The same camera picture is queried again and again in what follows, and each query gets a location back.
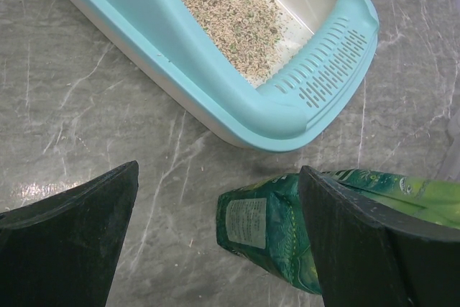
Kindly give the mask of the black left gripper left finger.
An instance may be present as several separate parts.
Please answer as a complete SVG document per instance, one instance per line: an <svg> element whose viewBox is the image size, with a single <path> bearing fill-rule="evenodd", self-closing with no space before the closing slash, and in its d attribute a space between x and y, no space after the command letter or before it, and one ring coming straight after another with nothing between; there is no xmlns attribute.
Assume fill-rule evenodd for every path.
<svg viewBox="0 0 460 307"><path fill-rule="evenodd" d="M138 162L126 162L1 213L1 305L105 306L138 176Z"/></svg>

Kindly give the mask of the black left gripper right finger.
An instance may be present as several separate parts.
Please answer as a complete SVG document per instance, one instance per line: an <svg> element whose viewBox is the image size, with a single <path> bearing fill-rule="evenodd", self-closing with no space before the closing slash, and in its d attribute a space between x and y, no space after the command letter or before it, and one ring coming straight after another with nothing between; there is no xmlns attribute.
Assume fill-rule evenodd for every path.
<svg viewBox="0 0 460 307"><path fill-rule="evenodd" d="M310 166L298 192L325 306L459 305L459 230L391 209Z"/></svg>

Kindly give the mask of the green cat litter bag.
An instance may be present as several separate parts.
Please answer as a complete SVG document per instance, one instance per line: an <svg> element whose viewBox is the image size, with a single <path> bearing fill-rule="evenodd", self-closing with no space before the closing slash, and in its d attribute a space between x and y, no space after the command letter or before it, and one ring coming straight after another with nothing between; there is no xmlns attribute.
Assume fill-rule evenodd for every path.
<svg viewBox="0 0 460 307"><path fill-rule="evenodd" d="M374 170L326 171L346 188L409 216L459 228L459 183ZM216 241L306 293L321 294L298 193L288 173L225 192L216 207Z"/></svg>

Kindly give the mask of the teal cat litter box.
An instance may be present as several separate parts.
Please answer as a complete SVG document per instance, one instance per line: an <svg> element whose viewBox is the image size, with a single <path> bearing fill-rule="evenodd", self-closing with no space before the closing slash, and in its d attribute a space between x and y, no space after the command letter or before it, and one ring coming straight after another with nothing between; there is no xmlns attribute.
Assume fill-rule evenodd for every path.
<svg viewBox="0 0 460 307"><path fill-rule="evenodd" d="M275 0L281 61L254 87L181 0L70 0L134 64L222 140L290 152L315 139L358 89L377 48L371 0Z"/></svg>

